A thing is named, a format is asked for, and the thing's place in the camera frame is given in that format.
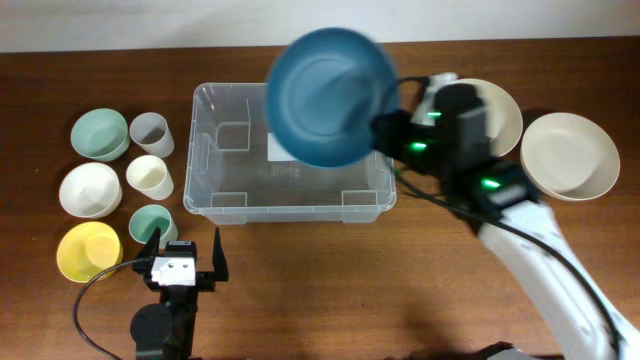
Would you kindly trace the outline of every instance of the yellow bowl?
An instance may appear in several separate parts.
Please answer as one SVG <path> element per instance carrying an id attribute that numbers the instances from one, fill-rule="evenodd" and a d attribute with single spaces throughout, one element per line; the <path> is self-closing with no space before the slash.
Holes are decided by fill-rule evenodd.
<path id="1" fill-rule="evenodd" d="M 98 273 L 122 261 L 118 234 L 107 224 L 90 221 L 68 233 L 58 245 L 58 269 L 67 279 L 86 283 Z M 105 274 L 100 280 L 109 277 Z"/>

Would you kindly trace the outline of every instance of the white wall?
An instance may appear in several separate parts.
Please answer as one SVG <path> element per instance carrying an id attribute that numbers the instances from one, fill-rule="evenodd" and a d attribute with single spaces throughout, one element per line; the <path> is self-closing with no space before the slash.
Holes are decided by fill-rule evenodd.
<path id="1" fill-rule="evenodd" d="M 0 52 L 640 34 L 640 0 L 0 0 Z"/>

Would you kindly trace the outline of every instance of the blue plate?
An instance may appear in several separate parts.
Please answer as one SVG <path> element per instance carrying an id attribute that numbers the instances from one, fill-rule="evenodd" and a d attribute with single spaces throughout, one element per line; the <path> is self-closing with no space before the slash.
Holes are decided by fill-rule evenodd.
<path id="1" fill-rule="evenodd" d="M 339 28 L 311 32 L 291 44 L 271 69 L 270 130 L 304 163 L 353 164 L 371 152 L 369 123 L 396 78 L 389 57 L 363 35 Z M 385 110 L 396 103 L 394 89 Z"/>

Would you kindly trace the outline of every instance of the wooden table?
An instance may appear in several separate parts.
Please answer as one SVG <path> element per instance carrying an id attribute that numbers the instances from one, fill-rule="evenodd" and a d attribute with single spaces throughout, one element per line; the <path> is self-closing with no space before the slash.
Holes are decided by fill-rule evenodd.
<path id="1" fill-rule="evenodd" d="M 582 203 L 550 200 L 575 252 L 620 311 L 640 326 L 640 38 L 390 44 L 402 75 L 455 71 L 504 87 L 530 123 L 565 111 L 594 120 L 622 158 L 618 183 Z M 83 220 L 57 191 L 87 160 L 69 142 L 84 112 L 109 107 L 128 121 L 155 111 L 169 121 L 175 182 L 159 202 L 180 236 L 208 260 L 214 224 L 182 205 L 193 90 L 203 82 L 262 82 L 281 48 L 171 49 L 0 55 L 0 344 L 5 359 L 101 359 L 78 336 L 79 284 L 57 270 L 56 247 Z M 150 201 L 126 184 L 131 145 L 114 162 L 124 196 L 103 220 L 131 259 L 131 214 Z M 511 154 L 518 158 L 518 149 Z M 429 188 L 428 179 L 414 179 Z M 373 224 L 286 223 L 222 228 L 231 279 L 200 297 L 194 355 L 252 359 L 383 359 L 472 351 L 494 342 L 557 352 L 511 274 L 460 221 L 401 194 Z M 80 317 L 96 342 L 132 358 L 129 322 L 157 301 L 120 271 L 92 288 Z"/>

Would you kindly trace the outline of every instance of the beige plate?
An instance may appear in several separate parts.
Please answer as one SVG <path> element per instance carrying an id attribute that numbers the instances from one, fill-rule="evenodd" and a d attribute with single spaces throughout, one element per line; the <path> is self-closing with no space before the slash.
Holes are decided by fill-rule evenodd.
<path id="1" fill-rule="evenodd" d="M 485 102 L 491 153 L 503 156 L 511 151 L 522 135 L 522 113 L 511 95 L 498 85 L 480 79 L 461 79 L 454 84 L 474 85 Z"/>
<path id="2" fill-rule="evenodd" d="M 609 191 L 620 173 L 616 146 L 595 123 L 555 113 L 534 121 L 520 152 L 527 175 L 546 194 L 589 200 Z"/>

